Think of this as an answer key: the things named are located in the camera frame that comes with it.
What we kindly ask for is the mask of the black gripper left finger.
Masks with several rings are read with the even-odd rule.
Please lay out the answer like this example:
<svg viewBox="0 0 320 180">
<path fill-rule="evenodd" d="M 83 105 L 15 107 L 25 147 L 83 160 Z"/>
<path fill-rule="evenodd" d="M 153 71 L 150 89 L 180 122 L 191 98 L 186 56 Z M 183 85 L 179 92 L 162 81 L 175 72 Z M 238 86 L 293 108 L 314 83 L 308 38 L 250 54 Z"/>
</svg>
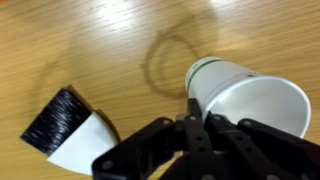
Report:
<svg viewBox="0 0 320 180">
<path fill-rule="evenodd" d="M 187 100 L 187 112 L 178 114 L 175 118 L 175 135 L 182 150 L 205 150 L 206 131 L 201 118 L 198 101 L 194 98 Z"/>
</svg>

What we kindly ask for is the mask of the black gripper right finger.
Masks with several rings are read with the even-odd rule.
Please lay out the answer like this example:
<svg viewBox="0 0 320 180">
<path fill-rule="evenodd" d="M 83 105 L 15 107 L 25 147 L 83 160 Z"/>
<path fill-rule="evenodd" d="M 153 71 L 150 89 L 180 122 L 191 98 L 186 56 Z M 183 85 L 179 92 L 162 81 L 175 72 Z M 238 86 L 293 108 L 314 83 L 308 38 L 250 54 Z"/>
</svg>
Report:
<svg viewBox="0 0 320 180">
<path fill-rule="evenodd" d="M 261 138 L 267 126 L 253 119 L 242 119 L 233 124 L 226 116 L 209 113 L 205 119 L 204 129 L 208 133 L 211 144 L 218 150 L 229 147 L 229 136 L 241 140 L 239 133 L 250 138 Z"/>
</svg>

